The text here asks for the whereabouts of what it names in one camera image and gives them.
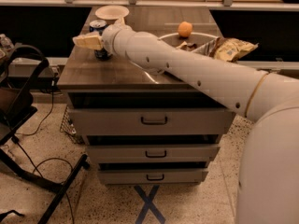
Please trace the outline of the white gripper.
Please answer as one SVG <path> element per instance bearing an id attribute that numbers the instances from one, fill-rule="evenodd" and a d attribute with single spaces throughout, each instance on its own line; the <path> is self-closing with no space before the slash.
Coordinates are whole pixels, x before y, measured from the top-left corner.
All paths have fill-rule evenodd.
<path id="1" fill-rule="evenodd" d="M 109 25 L 104 30 L 102 36 L 97 32 L 91 32 L 86 35 L 75 36 L 73 42 L 76 46 L 85 49 L 100 50 L 104 46 L 109 53 L 123 56 L 125 45 L 130 35 L 131 27 L 125 25 L 124 17 L 119 17 L 115 20 L 114 24 Z"/>

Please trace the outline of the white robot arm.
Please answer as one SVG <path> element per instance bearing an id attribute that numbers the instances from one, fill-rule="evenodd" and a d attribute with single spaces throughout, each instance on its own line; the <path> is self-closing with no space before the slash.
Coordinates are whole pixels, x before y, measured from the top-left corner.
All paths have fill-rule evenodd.
<path id="1" fill-rule="evenodd" d="M 299 224 L 299 80 L 176 49 L 119 21 L 74 43 L 163 70 L 253 121 L 243 149 L 236 224 Z"/>

